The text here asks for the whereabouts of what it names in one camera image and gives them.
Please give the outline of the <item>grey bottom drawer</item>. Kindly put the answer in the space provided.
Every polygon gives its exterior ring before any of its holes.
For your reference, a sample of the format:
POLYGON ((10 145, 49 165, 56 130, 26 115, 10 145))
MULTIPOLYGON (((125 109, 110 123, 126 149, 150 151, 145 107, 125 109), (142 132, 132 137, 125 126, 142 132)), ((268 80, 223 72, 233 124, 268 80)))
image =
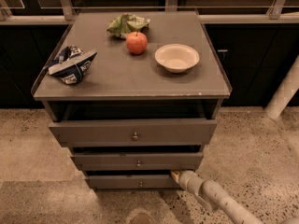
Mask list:
POLYGON ((179 189, 171 175, 90 175, 91 189, 179 189))

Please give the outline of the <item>grey drawer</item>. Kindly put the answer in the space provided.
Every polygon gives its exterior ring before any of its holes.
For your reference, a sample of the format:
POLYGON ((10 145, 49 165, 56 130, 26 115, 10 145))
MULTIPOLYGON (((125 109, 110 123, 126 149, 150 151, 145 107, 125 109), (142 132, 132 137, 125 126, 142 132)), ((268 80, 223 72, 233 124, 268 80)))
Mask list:
POLYGON ((145 147, 208 144, 214 119, 61 121, 50 130, 63 147, 145 147))
POLYGON ((81 171, 196 170, 203 153, 79 153, 71 159, 81 171))
POLYGON ((90 175, 91 189, 179 189, 171 175, 90 175))

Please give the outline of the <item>grey middle drawer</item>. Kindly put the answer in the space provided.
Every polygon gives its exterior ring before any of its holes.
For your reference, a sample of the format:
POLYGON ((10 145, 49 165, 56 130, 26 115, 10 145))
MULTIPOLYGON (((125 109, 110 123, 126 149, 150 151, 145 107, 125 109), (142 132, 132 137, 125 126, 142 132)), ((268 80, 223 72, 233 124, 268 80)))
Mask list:
POLYGON ((81 171, 196 170, 203 153, 79 153, 71 159, 81 171))

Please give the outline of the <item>grey top drawer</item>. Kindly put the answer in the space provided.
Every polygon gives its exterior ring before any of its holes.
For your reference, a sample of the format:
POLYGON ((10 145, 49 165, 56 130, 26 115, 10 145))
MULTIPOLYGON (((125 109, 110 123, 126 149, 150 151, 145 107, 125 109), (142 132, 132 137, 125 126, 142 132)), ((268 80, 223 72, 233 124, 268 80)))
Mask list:
POLYGON ((61 121, 50 130, 63 147, 145 147, 208 144, 214 119, 61 121))

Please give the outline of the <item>grey drawer cabinet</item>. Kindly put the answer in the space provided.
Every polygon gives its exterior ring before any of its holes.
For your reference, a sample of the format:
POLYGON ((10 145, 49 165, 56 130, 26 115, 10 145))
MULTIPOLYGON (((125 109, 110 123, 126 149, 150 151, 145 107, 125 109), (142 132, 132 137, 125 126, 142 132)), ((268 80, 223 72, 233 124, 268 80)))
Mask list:
MULTIPOLYGON (((215 119, 231 86, 210 44, 205 27, 192 11, 148 12, 147 50, 129 53, 123 41, 106 28, 112 13, 81 13, 67 31, 62 49, 77 45, 95 49, 87 75, 77 85, 42 74, 33 88, 52 122, 116 119, 215 119), (155 60, 155 51, 169 44, 194 48, 199 63, 171 73, 155 60)), ((75 154, 196 153, 205 145, 145 147, 66 147, 75 154)), ((172 170, 81 171, 90 175, 171 175, 172 170)))

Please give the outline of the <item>white bowl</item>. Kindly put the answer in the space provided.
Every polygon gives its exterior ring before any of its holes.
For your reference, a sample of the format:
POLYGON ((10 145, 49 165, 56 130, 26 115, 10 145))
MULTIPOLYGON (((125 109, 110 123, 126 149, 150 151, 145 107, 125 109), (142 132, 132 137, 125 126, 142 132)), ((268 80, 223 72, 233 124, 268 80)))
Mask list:
POLYGON ((171 73, 182 73, 196 66, 200 61, 200 56, 192 47, 169 44, 155 51, 155 60, 171 73))

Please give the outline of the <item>white pillar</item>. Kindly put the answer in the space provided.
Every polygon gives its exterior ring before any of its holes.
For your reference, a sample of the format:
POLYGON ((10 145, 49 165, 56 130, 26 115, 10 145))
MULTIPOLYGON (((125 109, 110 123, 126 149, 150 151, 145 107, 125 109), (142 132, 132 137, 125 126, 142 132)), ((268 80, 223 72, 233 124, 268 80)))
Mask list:
POLYGON ((299 56, 295 59, 292 67, 265 108, 266 115, 270 119, 277 119, 298 90, 299 56))

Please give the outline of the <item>red apple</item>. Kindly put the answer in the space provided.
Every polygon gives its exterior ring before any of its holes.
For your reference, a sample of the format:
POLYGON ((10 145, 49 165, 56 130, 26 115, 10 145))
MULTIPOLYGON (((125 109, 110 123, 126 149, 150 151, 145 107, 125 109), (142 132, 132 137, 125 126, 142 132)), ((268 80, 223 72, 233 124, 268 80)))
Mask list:
POLYGON ((126 38, 126 48, 134 55, 142 54, 147 45, 148 39, 141 32, 132 32, 126 38))

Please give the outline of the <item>blue chip bag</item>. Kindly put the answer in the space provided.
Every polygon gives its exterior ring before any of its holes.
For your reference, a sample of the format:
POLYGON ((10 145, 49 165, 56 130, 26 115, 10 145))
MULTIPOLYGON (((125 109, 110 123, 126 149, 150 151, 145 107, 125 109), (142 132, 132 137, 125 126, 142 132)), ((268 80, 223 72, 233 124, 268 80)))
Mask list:
POLYGON ((66 85, 77 84, 86 75, 96 55, 95 49, 85 52, 77 46, 67 46, 46 66, 46 70, 66 85))

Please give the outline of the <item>green chip bag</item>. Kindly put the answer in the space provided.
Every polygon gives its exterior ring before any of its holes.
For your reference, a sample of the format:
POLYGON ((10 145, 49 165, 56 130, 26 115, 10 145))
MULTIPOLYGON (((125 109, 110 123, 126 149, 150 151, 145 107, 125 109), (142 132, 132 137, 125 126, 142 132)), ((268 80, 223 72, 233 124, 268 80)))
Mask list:
POLYGON ((142 31, 150 25, 150 19, 125 13, 115 18, 107 27, 107 31, 120 39, 125 39, 132 32, 142 31))

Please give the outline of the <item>metal window railing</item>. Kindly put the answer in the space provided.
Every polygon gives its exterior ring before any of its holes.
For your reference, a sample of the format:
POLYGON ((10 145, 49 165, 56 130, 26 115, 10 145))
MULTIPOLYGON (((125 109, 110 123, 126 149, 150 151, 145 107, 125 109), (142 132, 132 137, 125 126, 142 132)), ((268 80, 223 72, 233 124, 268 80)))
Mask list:
POLYGON ((203 23, 297 23, 299 0, 0 0, 3 25, 70 23, 83 12, 194 11, 203 23))

